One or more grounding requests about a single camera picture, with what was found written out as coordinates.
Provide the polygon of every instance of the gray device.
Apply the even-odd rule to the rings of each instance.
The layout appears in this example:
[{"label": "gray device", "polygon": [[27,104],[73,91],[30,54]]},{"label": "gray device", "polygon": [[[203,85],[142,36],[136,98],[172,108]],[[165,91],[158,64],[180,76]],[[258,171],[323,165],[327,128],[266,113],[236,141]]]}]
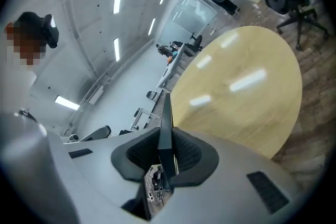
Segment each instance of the gray device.
[{"label": "gray device", "polygon": [[[169,94],[161,127],[129,135],[63,144],[19,114],[2,114],[0,131],[5,176],[47,223],[282,223],[301,200],[293,178],[269,159],[174,127]],[[173,194],[150,219],[143,177],[157,157]]]}]

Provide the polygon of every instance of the white wall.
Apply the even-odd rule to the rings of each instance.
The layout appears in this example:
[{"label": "white wall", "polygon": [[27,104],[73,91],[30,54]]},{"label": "white wall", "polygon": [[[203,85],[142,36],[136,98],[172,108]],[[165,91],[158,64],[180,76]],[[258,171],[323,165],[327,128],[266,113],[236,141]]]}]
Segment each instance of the white wall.
[{"label": "white wall", "polygon": [[150,46],[115,82],[104,89],[94,106],[84,112],[76,134],[83,138],[96,129],[108,125],[112,133],[129,129],[138,108],[152,111],[154,102],[146,97],[148,91],[157,91],[156,85],[166,66],[166,57]]}]

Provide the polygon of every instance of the white desk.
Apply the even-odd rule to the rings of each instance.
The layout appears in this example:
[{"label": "white desk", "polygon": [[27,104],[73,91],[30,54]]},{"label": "white desk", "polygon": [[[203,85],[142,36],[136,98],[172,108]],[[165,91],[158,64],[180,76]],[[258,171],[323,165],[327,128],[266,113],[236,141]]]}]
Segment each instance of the white desk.
[{"label": "white desk", "polygon": [[174,75],[181,75],[181,73],[177,70],[177,67],[180,67],[181,69],[185,70],[184,67],[182,67],[180,65],[180,61],[182,58],[182,55],[185,51],[187,47],[185,46],[185,44],[183,44],[181,46],[181,48],[179,49],[179,52],[177,53],[174,61],[172,63],[170,63],[165,72],[163,73],[161,79],[159,80],[158,84],[156,85],[156,87],[159,87],[161,89],[163,89],[166,92],[171,92],[171,90],[169,90],[168,88],[165,87],[165,84],[171,79],[172,76]]}]

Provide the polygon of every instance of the desk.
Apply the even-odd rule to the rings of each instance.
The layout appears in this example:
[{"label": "desk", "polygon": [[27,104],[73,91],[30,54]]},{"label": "desk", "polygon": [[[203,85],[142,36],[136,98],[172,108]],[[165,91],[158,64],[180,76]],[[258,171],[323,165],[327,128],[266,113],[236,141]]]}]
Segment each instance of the desk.
[{"label": "desk", "polygon": [[227,138],[272,158],[297,120],[301,72],[275,32],[239,27],[196,56],[171,98],[175,126]]},{"label": "desk", "polygon": [[166,92],[171,92],[167,87],[165,87],[165,84],[171,79],[172,76],[175,74],[181,75],[181,73],[177,70],[177,67],[180,67],[184,70],[184,67],[180,65],[180,61],[183,55],[184,50],[186,49],[186,45],[183,44],[181,48],[179,49],[179,52],[177,53],[175,59],[168,65],[166,70],[163,72],[162,77],[160,78],[158,84],[156,87],[161,88],[165,90]]}]

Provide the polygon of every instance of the ceiling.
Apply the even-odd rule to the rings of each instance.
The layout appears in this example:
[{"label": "ceiling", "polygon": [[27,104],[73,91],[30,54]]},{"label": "ceiling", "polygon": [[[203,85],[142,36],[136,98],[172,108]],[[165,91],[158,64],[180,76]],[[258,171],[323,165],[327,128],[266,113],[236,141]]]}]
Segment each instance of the ceiling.
[{"label": "ceiling", "polygon": [[[34,66],[37,79],[30,90],[27,108],[46,129],[61,132],[73,110],[55,104],[60,95],[79,103],[94,82],[107,70],[117,72],[149,40],[162,30],[177,0],[8,0],[0,24],[15,21],[24,11],[40,17],[54,16],[60,37],[56,49],[47,48],[45,59]],[[152,34],[150,24],[156,18]],[[119,38],[116,62],[113,40]]]}]

